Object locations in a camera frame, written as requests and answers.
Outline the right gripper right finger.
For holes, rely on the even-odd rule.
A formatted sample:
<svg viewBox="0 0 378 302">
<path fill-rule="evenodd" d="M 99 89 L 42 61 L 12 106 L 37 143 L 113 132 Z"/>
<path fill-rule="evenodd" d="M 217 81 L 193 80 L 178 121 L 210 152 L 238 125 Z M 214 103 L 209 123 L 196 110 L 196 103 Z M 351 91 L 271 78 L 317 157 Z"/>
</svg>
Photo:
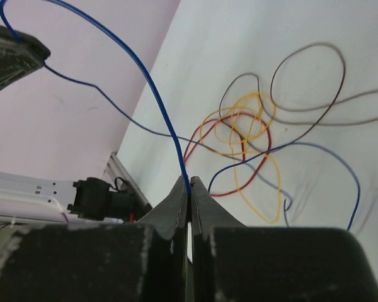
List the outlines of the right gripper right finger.
<svg viewBox="0 0 378 302">
<path fill-rule="evenodd" d="M 199 177 L 191 190 L 196 301 L 378 301 L 378 283 L 350 232 L 246 226 Z"/>
</svg>

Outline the front aluminium rail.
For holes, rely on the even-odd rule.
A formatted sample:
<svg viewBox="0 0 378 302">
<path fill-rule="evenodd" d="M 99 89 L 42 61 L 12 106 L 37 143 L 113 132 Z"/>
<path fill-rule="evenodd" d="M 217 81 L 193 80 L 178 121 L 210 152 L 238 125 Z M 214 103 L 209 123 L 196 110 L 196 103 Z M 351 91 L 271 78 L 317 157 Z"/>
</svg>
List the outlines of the front aluminium rail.
<svg viewBox="0 0 378 302">
<path fill-rule="evenodd" d="M 138 185 L 123 166 L 115 152 L 110 154 L 102 175 L 102 179 L 110 184 L 113 184 L 113 187 L 117 187 L 119 189 L 121 189 L 123 185 L 131 188 L 133 193 L 135 193 L 135 195 L 138 197 L 139 205 L 144 212 L 148 213 L 152 210 L 152 206 L 148 202 L 147 198 L 139 189 Z"/>
</svg>

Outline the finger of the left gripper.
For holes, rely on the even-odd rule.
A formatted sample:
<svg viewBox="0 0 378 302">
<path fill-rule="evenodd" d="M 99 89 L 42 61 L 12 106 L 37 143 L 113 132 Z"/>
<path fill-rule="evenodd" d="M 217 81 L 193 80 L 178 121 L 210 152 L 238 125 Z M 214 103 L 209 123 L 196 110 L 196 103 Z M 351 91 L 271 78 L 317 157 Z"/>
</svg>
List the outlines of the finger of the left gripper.
<svg viewBox="0 0 378 302">
<path fill-rule="evenodd" d="M 16 34 L 20 40 L 0 25 L 0 91 L 41 69 L 50 57 L 50 50 L 37 38 L 20 31 Z"/>
</svg>

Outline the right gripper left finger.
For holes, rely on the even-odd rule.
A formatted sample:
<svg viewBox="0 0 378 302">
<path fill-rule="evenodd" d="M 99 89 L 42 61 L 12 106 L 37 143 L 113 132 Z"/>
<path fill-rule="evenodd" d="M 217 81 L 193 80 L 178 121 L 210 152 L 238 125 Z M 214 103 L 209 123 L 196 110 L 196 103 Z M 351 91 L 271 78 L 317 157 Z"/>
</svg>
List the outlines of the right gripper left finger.
<svg viewBox="0 0 378 302">
<path fill-rule="evenodd" d="M 89 223 L 23 226 L 0 253 L 0 301 L 184 301 L 187 276 L 186 181 L 134 223 L 131 204 L 109 185 L 74 183 L 69 206 Z"/>
</svg>

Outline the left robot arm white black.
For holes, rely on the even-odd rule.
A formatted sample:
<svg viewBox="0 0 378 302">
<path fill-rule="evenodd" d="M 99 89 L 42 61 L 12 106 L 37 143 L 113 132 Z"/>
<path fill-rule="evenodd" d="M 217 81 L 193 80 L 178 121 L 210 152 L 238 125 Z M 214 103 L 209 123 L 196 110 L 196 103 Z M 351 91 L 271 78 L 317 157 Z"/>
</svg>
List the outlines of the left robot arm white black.
<svg viewBox="0 0 378 302">
<path fill-rule="evenodd" d="M 35 37 L 19 32 L 18 41 L 0 25 L 0 91 L 41 69 L 50 50 Z M 89 177 L 78 181 L 51 181 L 0 172 L 0 219 L 31 223 L 51 219 L 38 213 L 48 207 L 60 221 L 134 221 L 152 210 L 124 166 L 111 154 L 105 174 L 110 181 Z"/>
</svg>

